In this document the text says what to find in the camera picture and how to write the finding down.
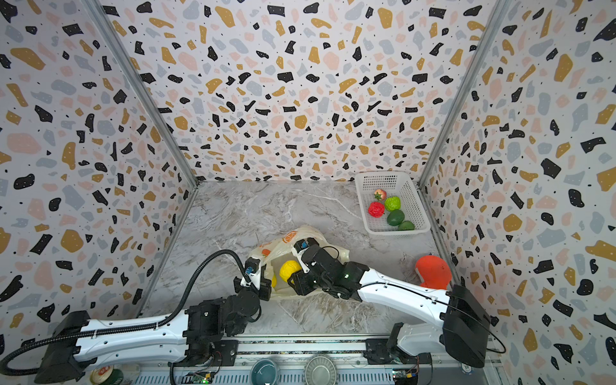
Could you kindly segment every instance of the cable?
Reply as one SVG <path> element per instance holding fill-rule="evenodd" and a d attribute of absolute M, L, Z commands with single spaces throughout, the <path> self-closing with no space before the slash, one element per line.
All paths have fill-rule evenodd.
<path fill-rule="evenodd" d="M 419 354 L 417 355 L 417 364 L 415 365 L 415 368 L 417 368 L 417 375 L 419 376 Z"/>
<path fill-rule="evenodd" d="M 430 385 L 430 383 L 432 382 L 432 378 L 434 378 L 434 364 L 433 364 L 432 357 L 430 356 L 430 381 L 428 381 L 426 385 Z"/>
<path fill-rule="evenodd" d="M 176 378 L 173 375 L 173 363 L 169 362 L 169 382 L 171 383 L 171 385 L 177 385 L 176 384 Z"/>
<path fill-rule="evenodd" d="M 259 318 L 261 318 L 261 303 L 259 303 L 259 314 L 257 315 L 257 318 L 255 318 L 255 319 L 248 318 L 248 322 L 250 322 L 250 323 L 257 322 L 259 320 Z"/>
<path fill-rule="evenodd" d="M 196 374 L 202 373 L 204 371 L 208 371 L 208 369 L 210 368 L 210 366 L 212 366 L 214 361 L 215 361 L 214 360 L 214 354 L 210 354 L 208 359 L 205 361 L 205 362 L 209 362 L 208 366 L 206 366 L 206 367 L 204 367 L 202 369 L 197 370 L 196 372 L 194 372 L 194 374 L 196 375 Z"/>
<path fill-rule="evenodd" d="M 214 372 L 214 375 L 217 375 L 218 372 L 221 370 L 222 368 L 222 353 L 220 353 L 219 351 L 216 351 L 216 353 L 218 353 L 218 355 L 221 356 L 221 364 L 218 366 L 218 369 Z"/>
<path fill-rule="evenodd" d="M 338 255 L 336 255 L 335 259 L 338 259 L 338 257 L 340 257 L 340 250 L 336 249 L 334 246 L 323 246 L 321 249 L 327 249 L 327 248 L 332 248 L 332 249 L 336 250 Z"/>
<path fill-rule="evenodd" d="M 363 288 L 364 288 L 364 287 L 366 287 L 366 286 L 372 286 L 372 285 L 385 285 L 385 286 L 388 286 L 388 285 L 389 285 L 389 286 L 396 287 L 396 288 L 398 288 L 398 289 L 403 289 L 403 290 L 409 291 L 409 292 L 411 292 L 411 293 L 413 293 L 413 294 L 417 294 L 418 296 L 421 296 L 421 297 L 423 297 L 423 298 L 429 299 L 430 301 L 434 301 L 434 302 L 439 303 L 439 304 L 441 304 L 441 305 L 445 305 L 445 306 L 447 306 L 447 307 L 451 307 L 452 309 L 457 310 L 458 312 L 461 312 L 462 314 L 464 314 L 464 315 L 466 315 L 467 317 L 469 317 L 471 320 L 473 320 L 473 321 L 477 322 L 477 323 L 479 324 L 479 326 L 481 326 L 481 327 L 482 327 L 485 331 L 487 331 L 488 333 L 490 333 L 490 334 L 491 334 L 491 335 L 492 335 L 492 336 L 493 336 L 493 337 L 494 337 L 494 338 L 495 338 L 495 339 L 496 339 L 496 340 L 497 340 L 497 341 L 501 344 L 501 346 L 503 346 L 503 350 L 502 350 L 502 351 L 496 351 L 496 350 L 494 350 L 494 349 L 488 349 L 487 347 L 486 347 L 486 349 L 485 349 L 485 350 L 487 350 L 487 351 L 489 351 L 489 352 L 499 353 L 499 354 L 504 354 L 504 353 L 507 353 L 507 348 L 505 347 L 505 344 L 503 344 L 503 342 L 502 342 L 502 341 L 501 341 L 498 337 L 496 337 L 496 336 L 494 335 L 494 333 L 492 333 L 492 332 L 490 331 L 490 329 L 489 329 L 489 328 L 485 327 L 485 326 L 484 326 L 484 324 L 483 324 L 480 320 L 476 319 L 475 317 L 473 317 L 472 315 L 468 314 L 467 312 L 465 312 L 465 311 L 463 311 L 463 310 L 460 310 L 460 309 L 458 309 L 458 308 L 457 308 L 457 307 L 455 307 L 455 306 L 451 306 L 450 304 L 446 304 L 446 303 L 444 303 L 444 302 L 442 302 L 442 301 L 438 301 L 438 300 L 436 300 L 436 299 L 432 299 L 432 298 L 430 298 L 429 296 L 425 296 L 425 295 L 423 295 L 423 294 L 421 294 L 421 293 L 417 293 L 416 291 L 413 291 L 413 290 L 411 290 L 411 289 L 409 289 L 409 288 L 406 288 L 406 287 L 404 287 L 404 286 L 399 286 L 399 285 L 396 285 L 396 284 L 393 284 L 393 283 L 386 283 L 386 282 L 371 282 L 371 283 L 367 283 L 367 284 L 365 284 L 365 285 L 360 286 L 360 287 L 359 287 L 359 289 L 357 289 L 357 290 L 361 290 L 361 289 L 363 289 Z"/>
<path fill-rule="evenodd" d="M 9 362 L 11 362 L 13 359 L 18 357 L 19 355 L 22 355 L 25 352 L 28 352 L 30 350 L 36 349 L 37 347 L 43 347 L 45 345 L 53 344 L 55 342 L 60 342 L 60 341 L 66 341 L 68 339 L 79 339 L 79 338 L 91 337 L 93 335 L 102 336 L 102 335 L 107 335 L 107 334 L 128 333 L 130 331 L 154 329 L 156 327 L 161 327 L 164 324 L 169 323 L 184 308 L 184 304 L 186 303 L 186 300 L 188 299 L 190 290 L 192 289 L 192 286 L 195 284 L 197 278 L 199 277 L 199 274 L 201 274 L 201 271 L 203 271 L 203 269 L 214 258 L 221 256 L 221 255 L 225 255 L 225 254 L 228 254 L 233 257 L 233 259 L 237 263 L 237 266 L 240 268 L 240 272 L 242 276 L 245 278 L 246 282 L 249 282 L 252 288 L 256 291 L 256 288 L 254 287 L 254 284 L 251 282 L 250 277 L 244 271 L 244 266 L 241 263 L 240 257 L 238 257 L 238 255 L 235 254 L 235 252 L 232 250 L 228 250 L 228 249 L 219 250 L 219 251 L 216 251 L 215 253 L 212 253 L 210 256 L 208 256 L 199 265 L 199 267 L 197 267 L 192 277 L 190 277 L 190 280 L 188 281 L 188 284 L 186 285 L 186 289 L 184 290 L 182 298 L 180 299 L 180 302 L 178 303 L 176 309 L 173 310 L 173 312 L 171 312 L 171 314 L 169 314 L 167 317 L 165 317 L 164 320 L 160 322 L 143 323 L 141 325 L 134 325 L 134 326 L 122 326 L 118 328 L 80 331 L 79 333 L 63 334 L 63 335 L 58 335 L 58 336 L 51 337 L 51 338 L 42 339 L 40 341 L 35 341 L 31 344 L 24 345 L 20 347 L 19 349 L 7 354 L 2 360 L 0 360 L 0 374 L 3 374 L 5 376 L 29 376 L 29 375 L 35 375 L 36 373 L 38 373 L 39 368 L 32 368 L 32 369 L 9 368 Z"/>
<path fill-rule="evenodd" d="M 324 288 L 321 288 L 321 290 L 323 290 L 324 292 L 328 294 L 331 294 L 330 292 L 333 292 L 334 294 L 336 294 L 334 296 L 336 298 L 349 299 L 351 297 L 351 292 L 346 288 L 343 288 L 341 286 L 334 286 L 334 283 L 328 278 L 327 271 L 322 272 L 319 277 L 321 279 L 321 282 L 323 283 L 323 286 L 326 286 Z"/>

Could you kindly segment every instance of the patterned wall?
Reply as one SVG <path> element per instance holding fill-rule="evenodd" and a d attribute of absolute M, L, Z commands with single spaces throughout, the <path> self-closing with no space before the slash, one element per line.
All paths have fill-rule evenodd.
<path fill-rule="evenodd" d="M 347 180 L 421 174 L 494 0 L 103 3 L 199 179 Z"/>
<path fill-rule="evenodd" d="M 70 311 L 134 317 L 188 185 L 80 3 L 0 12 L 3 356 Z"/>
<path fill-rule="evenodd" d="M 615 384 L 616 4 L 515 1 L 426 191 L 512 384 Z"/>

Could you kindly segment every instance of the teal bowl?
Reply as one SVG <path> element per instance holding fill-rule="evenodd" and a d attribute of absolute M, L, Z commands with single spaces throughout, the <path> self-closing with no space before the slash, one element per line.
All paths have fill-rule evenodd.
<path fill-rule="evenodd" d="M 278 381 L 278 365 L 272 360 L 257 361 L 250 370 L 252 385 L 276 385 Z"/>

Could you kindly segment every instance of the bowl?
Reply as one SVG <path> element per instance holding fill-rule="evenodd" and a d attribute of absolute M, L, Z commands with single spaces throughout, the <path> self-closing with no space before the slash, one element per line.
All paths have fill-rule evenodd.
<path fill-rule="evenodd" d="M 307 385 L 334 385 L 336 383 L 336 367 L 324 355 L 318 355 L 310 360 L 305 371 Z"/>
<path fill-rule="evenodd" d="M 276 385 L 278 380 L 278 365 L 272 360 L 257 361 L 250 370 L 252 385 Z"/>

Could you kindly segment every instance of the plastic bag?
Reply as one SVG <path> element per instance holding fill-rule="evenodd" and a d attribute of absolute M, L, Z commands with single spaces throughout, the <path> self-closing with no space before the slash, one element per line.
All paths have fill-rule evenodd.
<path fill-rule="evenodd" d="M 295 290 L 290 287 L 287 282 L 283 281 L 278 275 L 280 267 L 290 260 L 297 259 L 293 256 L 293 245 L 302 239 L 314 238 L 319 246 L 332 246 L 333 248 L 326 248 L 325 250 L 333 257 L 338 259 L 341 263 L 349 262 L 349 250 L 340 246 L 331 245 L 327 242 L 323 234 L 312 226 L 303 225 L 295 230 L 285 234 L 282 237 L 278 237 L 275 240 L 254 248 L 249 257 L 261 260 L 262 276 L 266 279 L 272 280 L 272 295 L 271 299 L 296 299 L 300 298 L 295 293 Z M 308 296 L 321 293 L 321 290 L 315 290 L 308 294 Z"/>

